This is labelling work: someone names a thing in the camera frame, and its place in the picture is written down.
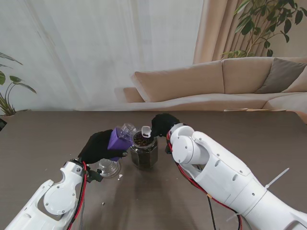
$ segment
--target black glove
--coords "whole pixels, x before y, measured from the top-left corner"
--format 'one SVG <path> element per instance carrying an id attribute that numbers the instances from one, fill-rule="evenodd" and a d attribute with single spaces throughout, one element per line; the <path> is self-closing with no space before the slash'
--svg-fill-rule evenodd
<path id="1" fill-rule="evenodd" d="M 112 129 L 93 134 L 78 155 L 86 164 L 93 164 L 105 158 L 123 157 L 124 150 L 107 149 Z"/>
<path id="2" fill-rule="evenodd" d="M 180 121 L 171 114 L 158 114 L 152 120 L 151 136 L 166 137 L 173 125 L 180 123 Z"/>

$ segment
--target sofa cushion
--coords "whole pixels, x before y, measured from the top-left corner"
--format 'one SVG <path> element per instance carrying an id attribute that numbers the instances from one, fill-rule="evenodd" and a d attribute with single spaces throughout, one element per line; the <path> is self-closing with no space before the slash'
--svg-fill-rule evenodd
<path id="1" fill-rule="evenodd" d="M 274 58 L 270 73 L 255 93 L 276 93 L 286 90 L 303 72 L 306 63 Z"/>
<path id="2" fill-rule="evenodd" d="M 307 67 L 298 78 L 283 92 L 306 92 L 307 91 Z"/>
<path id="3" fill-rule="evenodd" d="M 245 57 L 223 60 L 225 93 L 254 93 L 268 77 L 273 59 L 273 57 Z M 307 57 L 280 59 L 307 63 Z"/>
<path id="4" fill-rule="evenodd" d="M 212 93 L 195 95 L 183 98 L 176 98 L 165 102 L 155 103 L 125 103 L 125 104 L 108 104 L 99 108 L 87 108 L 90 110 L 108 110 L 108 111 L 175 111 L 175 110 L 192 110 L 192 111 L 223 111 L 224 109 L 235 108 L 252 108 L 261 109 L 267 100 L 258 94 L 258 98 L 249 96 Z"/>
<path id="5" fill-rule="evenodd" d="M 146 102 L 162 102 L 207 93 L 224 93 L 221 61 L 182 69 L 135 72 L 132 81 Z"/>
<path id="6" fill-rule="evenodd" d="M 263 109 L 286 109 L 307 113 L 307 92 L 271 99 Z"/>
<path id="7" fill-rule="evenodd" d="M 119 102 L 145 102 L 135 87 L 115 88 L 114 93 Z"/>
<path id="8" fill-rule="evenodd" d="M 278 93 L 264 93 L 264 94 L 242 93 L 242 94 L 237 94 L 237 95 L 245 96 L 250 99 L 269 101 L 276 97 L 283 97 L 287 95 L 300 94 L 300 93 L 303 93 L 303 92 L 288 92 L 288 93 L 278 92 Z"/>

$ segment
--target purple bottle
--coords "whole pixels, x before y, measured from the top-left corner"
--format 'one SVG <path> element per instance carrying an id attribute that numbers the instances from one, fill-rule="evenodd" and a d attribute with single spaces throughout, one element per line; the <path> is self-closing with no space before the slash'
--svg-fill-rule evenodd
<path id="1" fill-rule="evenodd" d="M 127 150 L 133 144 L 133 136 L 136 133 L 136 128 L 125 123 L 122 127 L 116 127 L 111 133 L 108 150 Z M 120 157 L 112 158 L 112 161 L 118 161 Z"/>

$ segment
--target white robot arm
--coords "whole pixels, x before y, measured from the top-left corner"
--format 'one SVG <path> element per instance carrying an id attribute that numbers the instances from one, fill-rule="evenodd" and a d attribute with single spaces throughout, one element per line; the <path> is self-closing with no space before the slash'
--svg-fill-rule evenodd
<path id="1" fill-rule="evenodd" d="M 177 124 L 169 132 L 174 160 L 213 198 L 259 230 L 307 230 L 307 214 L 267 190 L 247 165 L 212 138 Z M 202 170 L 193 165 L 204 165 Z"/>
<path id="2" fill-rule="evenodd" d="M 66 162 L 60 170 L 62 180 L 58 183 L 52 180 L 44 182 L 5 230 L 65 229 L 76 210 L 78 199 L 75 187 L 82 182 L 85 173 L 82 164 L 77 160 Z M 87 181 L 102 180 L 99 172 L 88 171 Z M 42 197 L 44 207 L 50 216 L 38 208 L 38 202 Z"/>

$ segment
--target curtain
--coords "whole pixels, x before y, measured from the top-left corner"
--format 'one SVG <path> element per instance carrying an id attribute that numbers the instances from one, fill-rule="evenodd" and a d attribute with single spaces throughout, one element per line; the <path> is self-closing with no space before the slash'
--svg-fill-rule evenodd
<path id="1" fill-rule="evenodd" d="M 234 15 L 242 0 L 204 0 L 193 63 L 222 59 L 222 53 L 245 49 L 249 35 L 235 34 L 244 11 Z M 257 56 L 262 56 L 263 44 L 253 47 Z"/>
<path id="2" fill-rule="evenodd" d="M 0 8 L 0 52 L 16 110 L 73 110 L 118 103 L 135 71 L 193 62 L 202 0 L 10 0 Z"/>

